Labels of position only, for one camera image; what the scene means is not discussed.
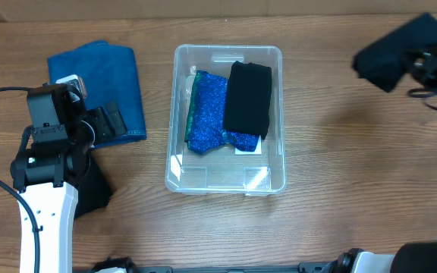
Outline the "black cloth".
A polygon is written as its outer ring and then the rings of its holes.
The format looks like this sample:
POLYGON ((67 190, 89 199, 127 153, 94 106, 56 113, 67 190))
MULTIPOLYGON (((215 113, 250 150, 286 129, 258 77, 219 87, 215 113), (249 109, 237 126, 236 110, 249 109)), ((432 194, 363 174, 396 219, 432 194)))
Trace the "black cloth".
POLYGON ((224 128, 260 136, 269 130, 272 69, 236 61, 231 66, 225 99, 224 128))
POLYGON ((358 77, 389 93, 408 72, 417 50, 437 47, 437 20, 421 14, 360 50, 352 68, 358 77))
POLYGON ((90 166, 79 183, 78 203, 74 218, 77 219, 89 212, 105 208, 113 195, 113 191, 95 159, 90 156, 90 166))

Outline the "blue green sequin garment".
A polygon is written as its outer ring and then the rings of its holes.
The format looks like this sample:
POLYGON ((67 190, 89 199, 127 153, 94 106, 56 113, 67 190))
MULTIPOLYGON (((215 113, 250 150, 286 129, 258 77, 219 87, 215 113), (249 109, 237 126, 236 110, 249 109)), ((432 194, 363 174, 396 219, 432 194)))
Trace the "blue green sequin garment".
POLYGON ((228 144, 235 148, 240 138, 252 136, 224 128, 227 85, 228 80, 225 77, 197 71, 190 95, 184 137, 190 151, 203 155, 228 144))

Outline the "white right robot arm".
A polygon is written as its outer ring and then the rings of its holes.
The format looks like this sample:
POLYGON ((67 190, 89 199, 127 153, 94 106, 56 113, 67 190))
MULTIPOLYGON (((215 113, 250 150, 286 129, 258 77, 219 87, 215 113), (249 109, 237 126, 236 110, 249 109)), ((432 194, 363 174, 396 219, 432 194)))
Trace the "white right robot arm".
MULTIPOLYGON (((428 99, 437 96, 437 47, 413 53, 417 60, 410 66, 412 77, 423 85, 412 89, 410 97, 437 111, 428 99)), ((350 249, 335 261, 322 267, 327 273, 437 273, 437 241, 406 243, 395 254, 375 254, 361 249, 350 249)))

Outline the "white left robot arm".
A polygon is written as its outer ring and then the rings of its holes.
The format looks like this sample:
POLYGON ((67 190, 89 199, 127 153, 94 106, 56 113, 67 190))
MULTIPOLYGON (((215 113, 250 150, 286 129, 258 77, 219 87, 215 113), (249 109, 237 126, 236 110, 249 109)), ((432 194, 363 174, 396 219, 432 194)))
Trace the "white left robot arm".
POLYGON ((112 189, 90 154, 96 131, 84 104, 27 102, 33 123, 10 167, 20 208, 20 271, 70 272, 75 218, 106 207, 112 189))

